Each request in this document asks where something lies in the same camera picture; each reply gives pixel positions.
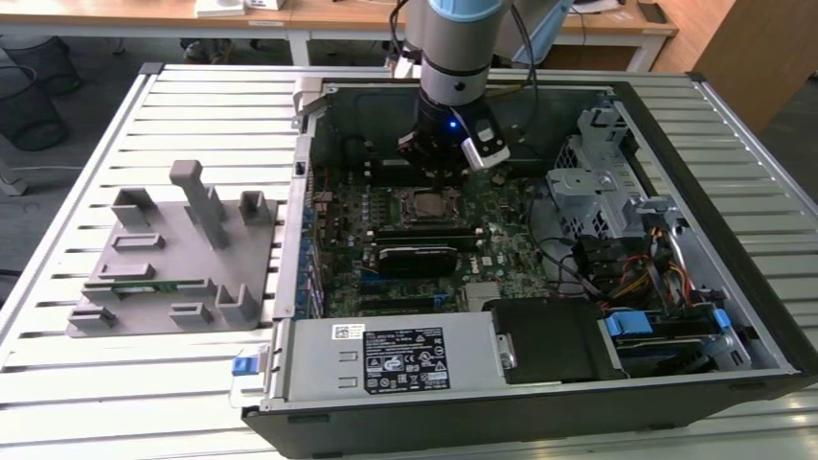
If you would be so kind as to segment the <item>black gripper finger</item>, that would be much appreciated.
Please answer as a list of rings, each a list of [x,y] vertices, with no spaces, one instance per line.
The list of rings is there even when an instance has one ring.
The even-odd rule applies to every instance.
[[[429,185],[440,189],[445,185],[449,170],[445,157],[433,143],[423,136],[407,134],[397,140],[397,152],[419,170]]]

